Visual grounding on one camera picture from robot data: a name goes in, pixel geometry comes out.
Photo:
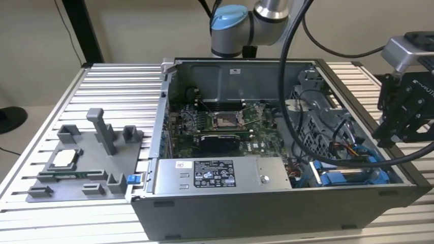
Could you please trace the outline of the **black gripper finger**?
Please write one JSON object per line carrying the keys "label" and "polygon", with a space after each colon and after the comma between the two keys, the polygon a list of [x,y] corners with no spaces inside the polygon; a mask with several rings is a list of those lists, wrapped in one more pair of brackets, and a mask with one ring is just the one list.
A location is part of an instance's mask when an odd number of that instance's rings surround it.
{"label": "black gripper finger", "polygon": [[406,87],[402,86],[402,79],[393,74],[377,76],[381,82],[381,92],[378,98],[378,109],[382,111],[381,124],[373,133],[378,141],[378,147],[390,148],[394,146],[393,136],[401,131],[404,121],[401,118],[401,106],[408,98]]}
{"label": "black gripper finger", "polygon": [[433,118],[405,118],[398,125],[398,137],[404,142],[433,141]]}

